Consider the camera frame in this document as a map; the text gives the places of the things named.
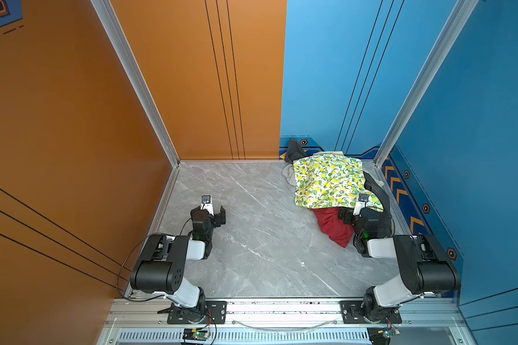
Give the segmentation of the red cloth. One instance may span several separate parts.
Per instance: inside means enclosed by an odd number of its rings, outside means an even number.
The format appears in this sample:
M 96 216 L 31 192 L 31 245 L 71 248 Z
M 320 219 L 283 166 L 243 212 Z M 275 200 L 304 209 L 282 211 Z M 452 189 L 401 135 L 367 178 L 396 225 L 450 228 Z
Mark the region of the red cloth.
M 334 243 L 346 248 L 353 238 L 354 230 L 351 225 L 345 224 L 339 219 L 340 208 L 316 208 L 312 209 L 317 218 L 319 228 Z

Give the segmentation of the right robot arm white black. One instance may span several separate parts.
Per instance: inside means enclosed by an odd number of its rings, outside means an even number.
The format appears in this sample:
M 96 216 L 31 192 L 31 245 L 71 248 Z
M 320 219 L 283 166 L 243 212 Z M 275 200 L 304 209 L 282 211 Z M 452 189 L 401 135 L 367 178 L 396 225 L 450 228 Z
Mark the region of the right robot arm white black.
M 359 254 L 395 259 L 399 268 L 396 277 L 368 288 L 362 301 L 340 303 L 345 323 L 392 326 L 402 322 L 399 309 L 405 303 L 460 288 L 459 273 L 434 235 L 394 234 L 388 211 L 341 208 L 338 218 L 353 228 L 353 246 Z

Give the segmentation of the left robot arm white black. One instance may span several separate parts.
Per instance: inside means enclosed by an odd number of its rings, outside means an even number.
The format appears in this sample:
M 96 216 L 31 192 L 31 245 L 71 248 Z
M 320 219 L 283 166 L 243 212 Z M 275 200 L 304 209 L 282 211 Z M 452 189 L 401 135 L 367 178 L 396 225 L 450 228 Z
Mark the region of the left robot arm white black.
M 188 261 L 206 260 L 212 251 L 214 230 L 226 224 L 226 210 L 214 213 L 202 204 L 191 210 L 192 231 L 187 235 L 152 234 L 135 262 L 129 280 L 134 290 L 168 299 L 171 306 L 159 310 L 168 315 L 169 324 L 199 324 L 214 321 L 214 309 L 207 305 L 204 290 L 185 277 Z

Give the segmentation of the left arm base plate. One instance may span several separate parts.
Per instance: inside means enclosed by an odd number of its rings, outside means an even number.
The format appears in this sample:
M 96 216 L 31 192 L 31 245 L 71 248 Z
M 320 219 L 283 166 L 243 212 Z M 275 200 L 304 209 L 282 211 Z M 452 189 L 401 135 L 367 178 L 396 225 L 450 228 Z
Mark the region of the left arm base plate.
M 195 308 L 172 307 L 167 322 L 173 325 L 224 324 L 227 316 L 227 302 L 206 300 Z

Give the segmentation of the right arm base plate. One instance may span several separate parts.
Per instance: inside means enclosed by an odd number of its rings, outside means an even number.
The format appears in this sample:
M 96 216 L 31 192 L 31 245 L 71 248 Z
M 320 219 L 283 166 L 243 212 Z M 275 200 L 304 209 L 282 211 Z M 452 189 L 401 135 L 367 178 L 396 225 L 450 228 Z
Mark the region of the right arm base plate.
M 402 323 L 398 308 L 383 308 L 376 303 L 372 306 L 366 306 L 363 301 L 342 300 L 340 302 L 340 312 L 344 324 Z

